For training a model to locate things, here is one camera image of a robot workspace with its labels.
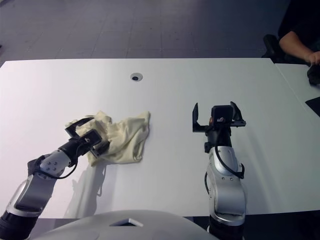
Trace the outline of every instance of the hand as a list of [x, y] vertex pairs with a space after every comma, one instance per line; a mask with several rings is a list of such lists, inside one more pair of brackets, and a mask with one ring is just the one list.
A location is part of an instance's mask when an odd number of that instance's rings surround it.
[[306, 56], [305, 61], [311, 65], [320, 65], [320, 51], [309, 54]]

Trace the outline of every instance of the gray floor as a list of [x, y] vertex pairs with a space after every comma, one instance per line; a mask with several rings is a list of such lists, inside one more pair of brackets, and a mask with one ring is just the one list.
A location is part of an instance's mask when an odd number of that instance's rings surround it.
[[259, 58], [289, 0], [3, 0], [4, 61]]

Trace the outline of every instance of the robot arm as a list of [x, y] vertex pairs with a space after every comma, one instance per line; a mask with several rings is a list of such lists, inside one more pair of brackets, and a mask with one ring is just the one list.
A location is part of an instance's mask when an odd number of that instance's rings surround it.
[[[67, 143], [51, 154], [28, 162], [28, 177], [18, 187], [0, 218], [0, 239], [27, 239], [51, 198], [57, 179], [68, 177], [76, 169], [79, 156], [91, 151], [98, 157], [109, 147], [105, 144], [99, 149], [94, 148], [102, 140], [94, 129], [83, 136], [76, 133], [77, 126], [91, 119], [84, 118], [67, 127], [65, 130], [71, 136]], [[66, 167], [73, 167], [73, 170], [61, 177]]]
[[208, 139], [204, 150], [209, 154], [205, 174], [209, 195], [209, 232], [222, 240], [241, 240], [246, 215], [246, 196], [241, 185], [245, 167], [237, 161], [230, 136], [231, 127], [244, 127], [246, 122], [233, 102], [214, 106], [209, 125], [201, 126], [197, 120], [198, 104], [192, 112], [192, 130], [204, 132]]

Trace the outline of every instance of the crumpled fabric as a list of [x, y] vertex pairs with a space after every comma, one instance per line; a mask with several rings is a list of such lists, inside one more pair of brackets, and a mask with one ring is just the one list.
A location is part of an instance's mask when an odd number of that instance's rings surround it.
[[[149, 134], [150, 113], [145, 111], [136, 117], [128, 117], [120, 122], [112, 123], [111, 117], [103, 111], [96, 115], [87, 115], [85, 118], [93, 117], [82, 126], [77, 126], [75, 131], [82, 136], [91, 129], [95, 129], [101, 136], [102, 141], [94, 146], [96, 149], [107, 141], [109, 148], [98, 158], [89, 151], [86, 156], [91, 166], [99, 161], [108, 161], [114, 164], [138, 163], [143, 158], [145, 141]], [[66, 127], [76, 122], [74, 120], [66, 124]]]

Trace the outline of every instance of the white table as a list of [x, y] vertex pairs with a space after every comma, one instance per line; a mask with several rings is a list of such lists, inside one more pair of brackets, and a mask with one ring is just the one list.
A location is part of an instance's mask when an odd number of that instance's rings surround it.
[[276, 64], [284, 79], [289, 84], [300, 104], [304, 107], [307, 116], [314, 124], [315, 128], [319, 128], [319, 116], [306, 104], [306, 101], [320, 97], [320, 86], [311, 86], [307, 77], [309, 69], [306, 65], [299, 64]]
[[[131, 73], [143, 74], [133, 82]], [[149, 110], [143, 160], [78, 169], [59, 180], [42, 218], [151, 209], [207, 216], [206, 124], [213, 105], [234, 101], [247, 121], [232, 129], [245, 165], [248, 214], [320, 209], [320, 128], [299, 127], [305, 109], [276, 66], [261, 59], [64, 59], [6, 62], [0, 68], [0, 208], [27, 176], [27, 162], [68, 140], [64, 124], [102, 110], [114, 121]], [[103, 182], [100, 193], [99, 185]]]

